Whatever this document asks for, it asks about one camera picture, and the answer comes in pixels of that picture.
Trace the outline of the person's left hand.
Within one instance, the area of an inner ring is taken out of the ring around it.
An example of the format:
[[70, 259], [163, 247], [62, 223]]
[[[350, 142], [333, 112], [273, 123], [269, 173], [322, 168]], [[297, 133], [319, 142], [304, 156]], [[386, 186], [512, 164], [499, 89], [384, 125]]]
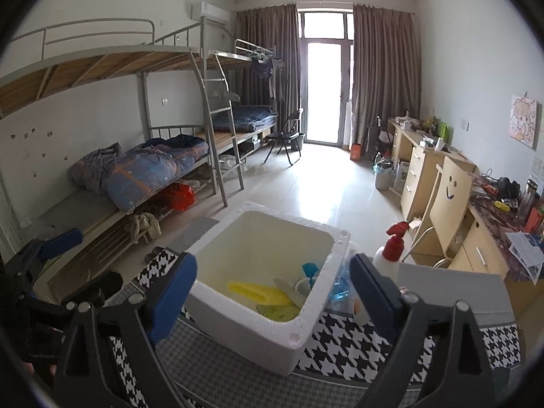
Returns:
[[39, 363], [36, 367], [30, 362], [21, 362], [21, 365], [23, 368], [30, 374], [30, 375], [40, 375], [42, 376], [45, 371], [48, 371], [48, 373], [54, 378], [56, 375], [57, 365], [56, 364], [44, 364]]

